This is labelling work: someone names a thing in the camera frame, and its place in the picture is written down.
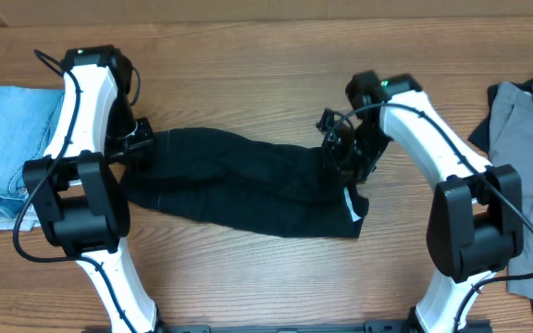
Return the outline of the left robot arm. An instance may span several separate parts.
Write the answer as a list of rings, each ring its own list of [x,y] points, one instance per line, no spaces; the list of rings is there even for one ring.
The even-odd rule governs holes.
[[[62,60],[36,57],[64,81],[56,131],[22,178],[58,262],[75,262],[93,283],[111,332],[161,332],[163,321],[129,251],[130,209],[111,165],[147,167],[155,136],[136,118],[141,76],[114,45],[69,49]]]

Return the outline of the black shorts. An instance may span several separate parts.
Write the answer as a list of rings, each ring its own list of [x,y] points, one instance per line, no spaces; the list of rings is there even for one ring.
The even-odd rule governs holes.
[[[355,184],[326,169],[321,148],[209,128],[155,135],[155,160],[120,181],[143,208],[282,238],[357,238],[369,210]]]

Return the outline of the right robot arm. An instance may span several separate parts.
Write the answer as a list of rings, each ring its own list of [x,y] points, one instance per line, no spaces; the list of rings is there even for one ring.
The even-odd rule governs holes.
[[[490,332],[489,321],[466,320],[484,284],[523,247],[521,180],[511,166],[475,153],[434,110],[409,74],[385,80],[369,70],[345,88],[353,116],[323,113],[317,128],[326,169],[363,182],[390,142],[399,143],[433,190],[426,242],[436,267],[423,299],[405,319],[370,320],[367,332]]]

